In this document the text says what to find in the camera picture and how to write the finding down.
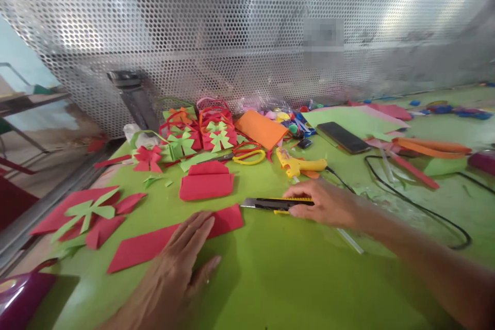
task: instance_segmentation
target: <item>metal mesh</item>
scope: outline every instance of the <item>metal mesh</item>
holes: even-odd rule
[[[313,96],[337,102],[490,78],[493,3],[0,0],[0,13],[75,102],[120,137],[132,119],[109,70],[146,73],[151,97],[194,101],[209,94],[234,109],[253,94],[299,105]],[[328,30],[339,22],[343,33]],[[342,51],[325,42],[323,51],[312,50],[306,35],[321,41],[318,32],[321,40],[341,35]]]

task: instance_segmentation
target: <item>right hand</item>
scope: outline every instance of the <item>right hand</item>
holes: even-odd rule
[[[312,219],[332,227],[361,230],[370,214],[379,212],[375,205],[324,180],[309,180],[291,186],[287,197],[310,197],[314,206],[298,204],[289,209],[296,218]]]

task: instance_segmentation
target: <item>table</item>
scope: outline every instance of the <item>table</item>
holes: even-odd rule
[[[420,94],[392,103],[407,107],[412,99],[427,103],[439,99],[479,102],[490,98],[495,98],[495,89],[475,88]],[[479,121],[438,115],[416,118],[411,124],[409,133],[424,139],[457,141],[474,148],[495,142],[495,118]],[[124,144],[114,156],[128,151]],[[370,195],[381,195],[377,200],[382,206],[408,223],[443,243],[459,241],[443,225],[381,190],[365,167],[364,155],[348,155],[316,136],[303,156],[308,160],[326,156],[344,181]],[[230,172],[236,175],[234,192],[202,202],[181,201],[178,191],[184,173],[178,166],[168,168],[164,176],[173,180],[173,185],[165,187],[162,180],[151,185],[145,202],[100,250],[82,248],[73,258],[47,269],[63,276],[42,303],[30,328],[94,329],[124,303],[149,265],[107,275],[121,240],[179,223],[198,210],[222,209],[246,197],[281,196],[289,181],[275,155],[273,162],[263,161],[250,167],[229,162]],[[376,160],[373,164],[385,179],[381,162]],[[469,174],[493,187],[493,177],[476,171]],[[144,192],[143,181],[148,176],[124,166],[108,185],[120,185],[123,196],[127,196]],[[338,183],[328,173],[322,176]],[[418,184],[399,190],[465,228],[473,245],[461,254],[495,268],[495,196],[458,175],[436,179],[441,185],[437,191]],[[366,236],[351,232],[366,251],[358,255],[333,228],[260,210],[243,209],[242,215],[245,227],[208,240],[200,253],[200,262],[213,254],[220,254],[223,259],[204,292],[193,328],[458,327],[393,254]]]

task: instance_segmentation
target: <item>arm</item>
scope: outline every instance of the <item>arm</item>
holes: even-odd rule
[[[368,234],[420,276],[437,301],[468,329],[495,326],[495,273],[469,261],[408,226],[368,200],[329,183],[298,183],[284,197],[311,197],[314,206],[296,205],[290,213],[330,226]]]

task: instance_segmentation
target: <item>orange paper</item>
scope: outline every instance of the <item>orange paper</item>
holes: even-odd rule
[[[285,126],[252,110],[242,115],[235,127],[268,150],[273,149],[289,131]]]

